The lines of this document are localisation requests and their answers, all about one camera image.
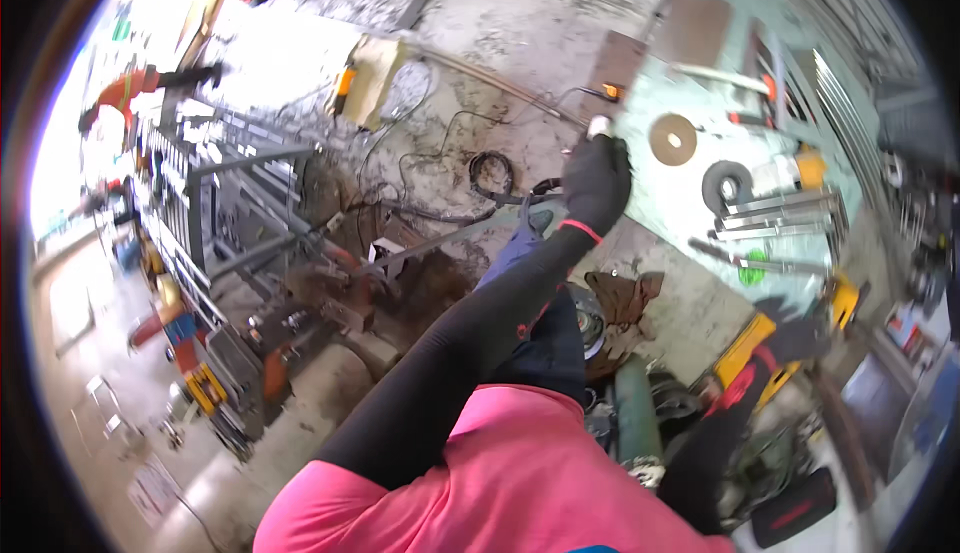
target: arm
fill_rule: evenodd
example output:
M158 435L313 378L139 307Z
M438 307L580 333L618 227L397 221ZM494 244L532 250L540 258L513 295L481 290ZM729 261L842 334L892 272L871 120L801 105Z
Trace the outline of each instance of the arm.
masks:
M769 350L761 345L763 353ZM753 356L693 428L663 475L656 495L704 535L723 534L717 514L720 482L761 399L772 367Z
M816 319L786 321L759 344L670 461L657 496L704 535L722 534L717 498L731 457L778 367L825 355L829 332Z
M386 488L442 463L467 399L511 354L630 194L622 141L581 143L563 173L568 218L533 253L448 309L360 402L317 459Z

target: orange shirt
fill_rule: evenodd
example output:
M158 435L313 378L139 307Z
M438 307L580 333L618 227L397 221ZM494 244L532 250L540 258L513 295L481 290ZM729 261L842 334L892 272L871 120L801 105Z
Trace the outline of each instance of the orange shirt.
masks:
M97 105L109 105L123 114L126 127L131 127L134 114L130 111L130 102L141 92L154 92L157 82L161 79L160 73L151 66L150 69L133 70L115 79L100 93Z

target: glove's red cuff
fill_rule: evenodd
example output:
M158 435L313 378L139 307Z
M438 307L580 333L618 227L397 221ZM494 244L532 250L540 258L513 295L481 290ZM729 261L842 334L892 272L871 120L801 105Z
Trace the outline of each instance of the glove's red cuff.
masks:
M603 238L601 238L599 234L594 232L593 228L591 228L590 226L586 225L583 222L577 222L576 220L563 220L562 222L557 224L557 228L559 229L561 226L572 226L574 228L578 228L582 230L583 232L590 235L590 238L595 240L597 242L597 245L603 242Z
M770 352L769 346L766 344L758 344L756 348L753 349L753 357L762 360L770 370L771 375L777 373L777 360L774 359L774 354Z

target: green tag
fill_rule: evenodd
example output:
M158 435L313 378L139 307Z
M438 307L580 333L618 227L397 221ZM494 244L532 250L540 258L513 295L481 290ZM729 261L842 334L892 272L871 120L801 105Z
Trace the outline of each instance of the green tag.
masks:
M750 259L750 261L766 261L767 253L763 252L762 248L751 248L747 252L747 259ZM766 273L766 270L758 270L757 268L740 268L737 270L740 283L744 286L753 286L759 283L766 276Z

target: pink shirt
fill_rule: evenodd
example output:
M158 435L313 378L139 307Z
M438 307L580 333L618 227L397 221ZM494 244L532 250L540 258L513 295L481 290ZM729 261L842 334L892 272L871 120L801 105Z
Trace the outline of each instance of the pink shirt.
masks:
M253 550L734 550L726 537L696 532L611 461L584 429L580 405L557 392L478 388L443 457L446 467L393 491L310 462L273 499Z

